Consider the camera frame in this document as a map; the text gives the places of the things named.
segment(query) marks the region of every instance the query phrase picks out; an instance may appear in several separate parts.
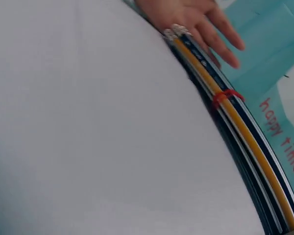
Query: bundle of pencils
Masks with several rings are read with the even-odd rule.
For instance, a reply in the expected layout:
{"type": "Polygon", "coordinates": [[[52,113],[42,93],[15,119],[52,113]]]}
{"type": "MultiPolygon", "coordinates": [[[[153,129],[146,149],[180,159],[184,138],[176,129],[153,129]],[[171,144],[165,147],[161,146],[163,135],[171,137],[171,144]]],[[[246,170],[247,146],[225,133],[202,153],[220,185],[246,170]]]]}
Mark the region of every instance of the bundle of pencils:
{"type": "Polygon", "coordinates": [[[188,71],[224,136],[254,201],[266,234],[294,229],[294,193],[264,134],[226,77],[188,30],[174,24],[165,41],[188,71]]]}

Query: hand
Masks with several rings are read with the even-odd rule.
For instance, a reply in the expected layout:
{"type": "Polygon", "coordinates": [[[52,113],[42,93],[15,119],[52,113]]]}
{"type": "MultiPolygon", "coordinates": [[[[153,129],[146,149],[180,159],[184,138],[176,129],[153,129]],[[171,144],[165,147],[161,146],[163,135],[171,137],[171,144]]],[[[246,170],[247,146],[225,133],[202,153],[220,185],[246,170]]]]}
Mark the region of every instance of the hand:
{"type": "Polygon", "coordinates": [[[187,27],[218,67],[220,64],[210,49],[232,67],[240,66],[238,59],[222,41],[214,26],[237,49],[244,50],[244,43],[214,0],[136,0],[136,4],[161,31],[172,24],[187,27]]]}

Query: red rubber band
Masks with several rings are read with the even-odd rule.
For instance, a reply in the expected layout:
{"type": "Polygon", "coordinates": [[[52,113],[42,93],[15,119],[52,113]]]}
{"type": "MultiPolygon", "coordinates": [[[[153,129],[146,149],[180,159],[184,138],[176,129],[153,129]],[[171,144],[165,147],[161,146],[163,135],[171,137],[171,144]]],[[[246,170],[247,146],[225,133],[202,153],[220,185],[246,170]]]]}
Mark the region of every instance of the red rubber band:
{"type": "Polygon", "coordinates": [[[240,93],[238,93],[235,90],[227,89],[225,91],[218,92],[214,95],[214,97],[212,99],[214,108],[218,109],[223,100],[228,99],[229,97],[234,96],[234,95],[237,96],[238,98],[240,98],[243,102],[245,101],[244,97],[240,93]]]}

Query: yellow pencil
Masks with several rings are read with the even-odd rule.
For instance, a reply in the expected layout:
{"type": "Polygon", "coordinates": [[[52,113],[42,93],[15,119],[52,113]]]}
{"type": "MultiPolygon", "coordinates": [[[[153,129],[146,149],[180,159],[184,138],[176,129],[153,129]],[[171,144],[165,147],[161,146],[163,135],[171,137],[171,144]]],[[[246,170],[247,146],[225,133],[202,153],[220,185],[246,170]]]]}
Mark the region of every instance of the yellow pencil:
{"type": "MultiPolygon", "coordinates": [[[[188,50],[188,48],[179,40],[177,36],[171,30],[166,30],[165,34],[170,37],[170,40],[173,42],[174,46],[183,53],[188,61],[193,65],[193,67],[197,70],[200,77],[204,80],[207,84],[209,89],[214,94],[218,94],[222,92],[221,88],[218,84],[214,81],[214,79],[210,76],[207,72],[205,67],[197,60],[197,58],[188,50]]],[[[277,180],[273,169],[271,168],[269,162],[267,161],[264,153],[262,152],[261,148],[259,147],[257,141],[249,131],[248,127],[242,120],[241,116],[238,114],[236,109],[233,107],[231,102],[227,98],[220,97],[220,105],[224,108],[224,110],[228,113],[229,117],[238,128],[238,131],[241,133],[242,137],[245,139],[246,143],[249,145],[252,153],[256,157],[260,167],[262,168],[266,178],[268,179],[275,196],[281,206],[281,209],[285,215],[286,221],[290,230],[294,230],[294,213],[292,208],[289,204],[289,201],[277,180]]]]}

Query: white surface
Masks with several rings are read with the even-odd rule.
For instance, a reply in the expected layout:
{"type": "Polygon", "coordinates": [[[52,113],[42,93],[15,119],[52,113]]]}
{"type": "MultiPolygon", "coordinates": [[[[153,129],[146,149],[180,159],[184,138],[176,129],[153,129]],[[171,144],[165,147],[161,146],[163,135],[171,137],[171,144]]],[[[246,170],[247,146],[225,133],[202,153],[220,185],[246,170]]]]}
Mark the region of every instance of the white surface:
{"type": "Polygon", "coordinates": [[[0,0],[11,234],[263,234],[196,89],[120,1],[0,0]]]}

